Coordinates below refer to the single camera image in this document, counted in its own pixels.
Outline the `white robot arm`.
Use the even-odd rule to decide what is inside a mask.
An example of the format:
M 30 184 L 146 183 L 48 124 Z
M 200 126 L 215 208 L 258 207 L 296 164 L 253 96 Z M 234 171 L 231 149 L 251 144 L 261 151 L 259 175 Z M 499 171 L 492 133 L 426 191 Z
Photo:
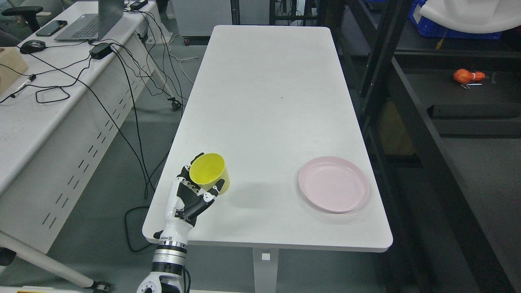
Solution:
M 162 241 L 155 249 L 151 272 L 141 282 L 137 293 L 189 293 L 190 274 L 185 267 L 184 243 Z

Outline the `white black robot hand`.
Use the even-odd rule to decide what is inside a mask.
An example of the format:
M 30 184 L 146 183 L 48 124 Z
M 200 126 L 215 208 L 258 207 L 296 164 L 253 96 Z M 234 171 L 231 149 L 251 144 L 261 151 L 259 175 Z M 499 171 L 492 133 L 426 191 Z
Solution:
M 154 234 L 154 238 L 158 239 L 159 244 L 162 241 L 175 241 L 186 245 L 188 234 L 195 226 L 197 217 L 206 211 L 218 196 L 222 195 L 220 189 L 223 187 L 224 179 L 218 180 L 216 185 L 208 191 L 190 179 L 190 164 L 203 154 L 205 153 L 195 156 L 190 163 L 184 165 L 175 177 L 164 212 L 164 229 Z

